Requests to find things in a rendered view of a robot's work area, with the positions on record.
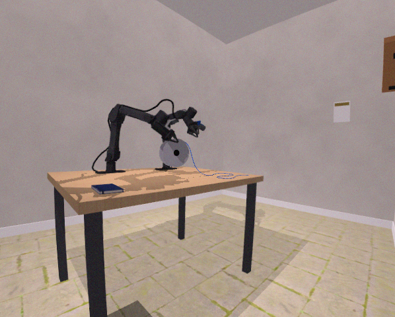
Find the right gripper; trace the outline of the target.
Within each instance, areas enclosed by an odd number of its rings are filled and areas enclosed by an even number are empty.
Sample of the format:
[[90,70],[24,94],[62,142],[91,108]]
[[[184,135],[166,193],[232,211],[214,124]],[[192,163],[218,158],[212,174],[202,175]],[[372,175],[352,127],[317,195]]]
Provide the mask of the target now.
[[[166,140],[166,141],[171,141],[171,142],[175,142],[178,143],[178,139],[175,135],[175,132],[173,129],[168,127],[168,124],[171,122],[172,120],[168,120],[168,122],[166,123],[165,126],[162,126],[161,130],[158,132],[159,134],[163,135],[161,138]],[[172,137],[176,139],[176,141],[172,140]]]

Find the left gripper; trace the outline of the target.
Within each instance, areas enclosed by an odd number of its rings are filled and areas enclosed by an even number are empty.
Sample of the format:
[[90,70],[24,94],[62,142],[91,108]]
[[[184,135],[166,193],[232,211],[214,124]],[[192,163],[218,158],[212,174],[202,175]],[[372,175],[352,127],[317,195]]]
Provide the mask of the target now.
[[[190,122],[192,122],[192,123],[190,123]],[[188,120],[186,122],[186,125],[188,127],[187,133],[189,133],[190,135],[193,135],[194,137],[198,137],[200,123],[201,123],[201,121],[193,122],[192,120]],[[196,136],[193,133],[195,133]]]

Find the grey disc with black centre hole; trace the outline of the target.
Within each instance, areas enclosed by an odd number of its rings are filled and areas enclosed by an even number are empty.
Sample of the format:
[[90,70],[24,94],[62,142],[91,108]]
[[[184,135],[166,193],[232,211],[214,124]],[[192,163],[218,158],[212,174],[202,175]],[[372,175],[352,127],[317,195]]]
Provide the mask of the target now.
[[181,139],[178,139],[178,143],[164,141],[159,149],[159,156],[167,166],[179,167],[188,160],[189,148]]

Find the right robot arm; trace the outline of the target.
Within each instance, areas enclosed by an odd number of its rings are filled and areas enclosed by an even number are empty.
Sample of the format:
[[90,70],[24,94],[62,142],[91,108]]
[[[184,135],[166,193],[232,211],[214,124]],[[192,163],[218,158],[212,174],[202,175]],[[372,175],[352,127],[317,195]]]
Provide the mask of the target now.
[[110,144],[105,159],[106,172],[100,172],[100,173],[95,172],[95,173],[108,174],[108,173],[119,173],[120,171],[126,172],[125,170],[116,170],[116,162],[115,162],[120,158],[120,151],[119,151],[120,129],[126,116],[130,116],[151,124],[151,128],[154,129],[156,132],[160,131],[162,128],[162,124],[164,124],[169,119],[169,115],[162,110],[159,110],[159,112],[154,116],[146,112],[134,110],[132,108],[127,108],[125,106],[123,107],[121,104],[116,104],[114,109],[109,114],[111,131],[110,131]]

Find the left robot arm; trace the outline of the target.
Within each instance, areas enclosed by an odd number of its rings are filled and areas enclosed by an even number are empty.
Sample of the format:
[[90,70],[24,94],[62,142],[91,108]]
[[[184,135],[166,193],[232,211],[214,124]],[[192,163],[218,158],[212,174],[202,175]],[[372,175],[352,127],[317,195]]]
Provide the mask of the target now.
[[[186,123],[191,118],[194,118],[194,116],[196,114],[197,114],[197,110],[195,110],[192,107],[189,107],[187,111],[179,110],[179,111],[174,113],[176,119],[177,118],[178,119],[183,119],[184,123]],[[172,120],[172,119],[174,119],[174,117],[172,116],[172,114],[169,114],[169,120]],[[205,126],[200,124],[199,125],[199,129],[204,131],[205,130]],[[177,168],[173,168],[173,169],[177,169]],[[170,166],[167,166],[166,164],[163,163],[162,169],[161,168],[156,168],[155,170],[173,170],[173,169],[171,169]]]

